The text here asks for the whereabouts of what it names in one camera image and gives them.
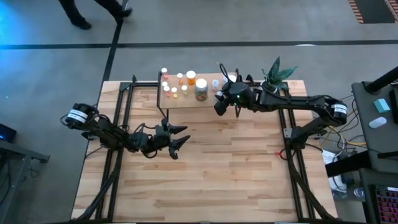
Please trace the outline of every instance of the blue sticky note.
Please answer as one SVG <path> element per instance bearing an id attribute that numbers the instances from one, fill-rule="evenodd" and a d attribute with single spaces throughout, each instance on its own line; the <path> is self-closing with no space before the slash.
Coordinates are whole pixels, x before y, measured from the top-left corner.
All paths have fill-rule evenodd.
<path id="1" fill-rule="evenodd" d="M 385 99 L 378 99 L 373 103 L 376 106 L 379 113 L 385 113 L 390 110 L 390 107 L 388 106 Z"/>

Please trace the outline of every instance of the person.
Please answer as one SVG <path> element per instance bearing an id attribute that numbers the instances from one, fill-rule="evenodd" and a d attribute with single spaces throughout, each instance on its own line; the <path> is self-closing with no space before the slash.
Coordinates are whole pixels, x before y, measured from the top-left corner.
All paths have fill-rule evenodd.
<path id="1" fill-rule="evenodd" d="M 116 21 L 130 16 L 132 8 L 123 9 L 123 7 L 117 2 L 117 0 L 95 0 L 100 6 L 104 7 Z M 70 22 L 83 29 L 88 30 L 91 28 L 91 24 L 79 13 L 76 8 L 75 0 L 59 0 L 63 10 L 67 13 Z"/>

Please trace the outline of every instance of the electronic device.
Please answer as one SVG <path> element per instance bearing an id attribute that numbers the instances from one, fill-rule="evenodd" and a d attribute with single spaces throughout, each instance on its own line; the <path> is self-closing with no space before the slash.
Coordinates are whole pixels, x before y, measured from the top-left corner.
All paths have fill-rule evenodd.
<path id="1" fill-rule="evenodd" d="M 372 185 L 379 223 L 398 223 L 398 188 Z"/>
<path id="2" fill-rule="evenodd" d="M 0 141 L 12 143 L 15 139 L 16 134 L 16 130 L 0 124 Z"/>
<path id="3" fill-rule="evenodd" d="M 180 139 L 172 139 L 172 134 L 180 133 L 187 127 L 172 126 L 166 118 L 162 120 L 161 126 L 148 127 L 142 123 L 132 134 L 129 134 L 129 127 L 122 129 L 122 126 L 114 125 L 107 116 L 100 114 L 97 108 L 83 103 L 73 105 L 65 122 L 64 125 L 70 129 L 86 131 L 82 135 L 87 139 L 89 135 L 98 136 L 101 145 L 105 148 L 116 150 L 125 147 L 129 152 L 141 151 L 149 159 L 155 157 L 157 151 L 161 151 L 164 147 L 169 147 L 172 159 L 178 159 L 176 151 L 179 151 L 190 138 L 188 135 Z M 145 133 L 144 128 L 154 129 L 155 134 Z"/>
<path id="4" fill-rule="evenodd" d="M 214 105 L 214 109 L 220 116 L 226 112 L 229 106 L 235 106 L 239 110 L 245 108 L 253 112 L 292 109 L 312 110 L 319 114 L 319 117 L 303 127 L 284 130 L 284 136 L 288 139 L 287 147 L 289 150 L 303 149 L 309 136 L 321 132 L 328 126 L 337 127 L 344 125 L 347 121 L 347 106 L 341 100 L 334 99 L 328 95 L 280 96 L 267 91 L 266 82 L 261 86 L 262 90 L 257 88 L 251 89 L 250 85 L 254 86 L 255 83 L 250 75 L 246 78 L 247 82 L 243 82 L 241 75 L 238 75 L 236 82 L 232 82 L 228 78 L 228 73 L 223 64 L 220 64 L 220 69 L 228 80 L 222 87 L 222 95 L 216 95 L 218 101 Z M 304 194 L 311 201 L 314 209 L 319 213 L 321 218 L 325 220 L 337 220 L 325 210 L 314 194 L 312 194 L 299 172 L 297 172 L 292 156 L 287 156 L 287 162 L 291 176 L 302 188 Z"/>

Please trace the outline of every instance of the black shoe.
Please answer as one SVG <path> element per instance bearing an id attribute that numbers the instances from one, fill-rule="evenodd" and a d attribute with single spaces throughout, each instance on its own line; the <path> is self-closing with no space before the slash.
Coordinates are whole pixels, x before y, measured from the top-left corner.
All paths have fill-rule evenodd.
<path id="1" fill-rule="evenodd" d="M 72 22 L 73 25 L 81 28 L 82 30 L 88 30 L 91 28 L 91 24 L 89 24 L 87 21 L 84 22 Z"/>
<path id="2" fill-rule="evenodd" d="M 132 13 L 132 8 L 128 8 L 126 10 L 122 10 L 119 14 L 118 17 L 119 18 L 125 18 L 125 17 L 129 17 Z"/>

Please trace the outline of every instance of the potted plant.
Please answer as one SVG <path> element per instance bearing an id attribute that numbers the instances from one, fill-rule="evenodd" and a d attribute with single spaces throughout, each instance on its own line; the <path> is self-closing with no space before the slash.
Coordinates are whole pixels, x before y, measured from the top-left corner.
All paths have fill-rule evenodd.
<path id="1" fill-rule="evenodd" d="M 265 80 L 261 82 L 261 88 L 276 93 L 278 90 L 287 90 L 288 87 L 283 81 L 293 74 L 297 66 L 279 71 L 280 57 L 276 59 L 268 73 L 262 69 Z"/>

